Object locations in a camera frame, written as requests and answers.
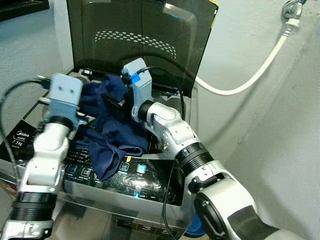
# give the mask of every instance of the black electrical wire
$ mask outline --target black electrical wire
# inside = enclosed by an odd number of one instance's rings
[[[182,112],[182,120],[185,120],[186,119],[186,110],[185,110],[185,101],[184,101],[184,95],[182,93],[182,88],[181,88],[181,85],[178,81],[178,79],[173,76],[170,72],[168,72],[167,70],[163,69],[162,67],[159,67],[159,66],[147,66],[147,67],[144,67],[140,70],[138,70],[136,73],[137,74],[140,74],[140,73],[143,73],[147,70],[154,70],[154,69],[157,69],[157,70],[161,70],[163,72],[165,72],[166,74],[168,74],[170,76],[170,78],[173,79],[173,81],[175,82],[177,88],[178,88],[178,91],[179,91],[179,95],[180,95],[180,100],[181,100],[181,112]]]
[[[4,104],[5,104],[8,96],[9,96],[9,94],[13,90],[15,90],[18,87],[21,87],[23,85],[30,84],[30,83],[35,83],[35,84],[42,85],[43,82],[41,80],[35,80],[35,79],[34,80],[24,80],[24,81],[18,82],[16,84],[14,84],[13,86],[11,86],[8,90],[5,91],[5,93],[3,95],[3,98],[0,101],[0,137],[3,139],[6,151],[7,151],[8,155],[9,155],[10,160],[11,160],[12,168],[13,168],[13,174],[14,174],[14,177],[16,179],[16,187],[17,188],[20,185],[20,174],[19,174],[19,171],[18,171],[18,168],[17,168],[17,162],[15,160],[14,153],[12,152],[12,149],[10,147],[10,143],[8,142],[8,140],[6,138],[6,135],[5,135],[5,131],[3,129],[3,123],[2,123],[3,122],[3,119],[2,119],[3,107],[4,107]]]
[[[165,190],[165,194],[164,194],[163,206],[162,206],[162,216],[163,216],[163,221],[164,221],[165,229],[166,229],[167,232],[170,234],[170,236],[172,237],[173,240],[177,240],[177,239],[176,239],[176,237],[174,236],[172,230],[170,229],[170,227],[169,227],[169,225],[168,225],[167,214],[166,214],[166,206],[167,206],[167,198],[168,198],[170,181],[171,181],[171,178],[172,178],[172,173],[174,172],[175,163],[176,163],[176,162],[174,162],[174,163],[172,164],[172,168],[171,168],[171,172],[170,172],[170,175],[169,175],[168,184],[167,184],[167,186],[166,186],[166,190]]]

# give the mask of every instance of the control panel button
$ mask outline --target control panel button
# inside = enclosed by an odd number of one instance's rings
[[[127,162],[122,162],[122,163],[120,164],[120,167],[119,167],[119,170],[120,170],[120,171],[127,172],[128,169],[129,169],[129,163],[127,163]]]
[[[68,173],[68,174],[74,174],[74,173],[76,172],[76,170],[77,170],[77,166],[71,164],[71,165],[69,165],[69,167],[68,167],[67,173]]]
[[[146,165],[138,164],[138,167],[136,168],[136,172],[140,174],[144,174],[146,172]]]
[[[84,169],[82,170],[82,172],[81,172],[81,176],[87,178],[87,177],[89,177],[90,172],[91,172],[91,169],[90,169],[90,168],[84,168]]]

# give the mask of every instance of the laundry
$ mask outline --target laundry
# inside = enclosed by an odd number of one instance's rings
[[[82,89],[80,111],[96,120],[91,126],[79,126],[72,147],[89,152],[100,180],[113,176],[125,155],[138,157],[147,151],[148,135],[143,125],[130,114],[121,114],[102,97],[109,94],[121,102],[127,93],[121,78],[114,75],[106,75],[101,83],[92,82]]]

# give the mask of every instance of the water faucet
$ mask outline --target water faucet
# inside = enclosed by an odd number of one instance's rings
[[[282,16],[287,19],[300,19],[303,5],[307,0],[287,1],[282,7]]]

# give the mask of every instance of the white wall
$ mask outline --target white wall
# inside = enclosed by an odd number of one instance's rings
[[[276,43],[285,1],[221,1],[198,75],[232,89],[248,80]],[[257,200],[263,220],[319,240],[319,4],[260,82],[236,96],[198,89],[198,134]]]
[[[320,22],[261,120],[225,163],[269,224],[320,239]]]
[[[220,8],[198,72],[200,78],[223,90],[245,83],[279,38],[285,2],[219,1]],[[319,18],[318,12],[318,1],[308,0],[299,31],[288,39],[274,63],[252,88],[235,96],[213,95],[199,88],[198,134],[216,159],[225,162],[243,141],[252,122],[299,57]]]
[[[35,75],[50,77],[72,65],[65,1],[51,1],[49,10],[0,22],[0,96],[14,83]],[[7,132],[42,93],[31,84],[12,94],[3,114]]]

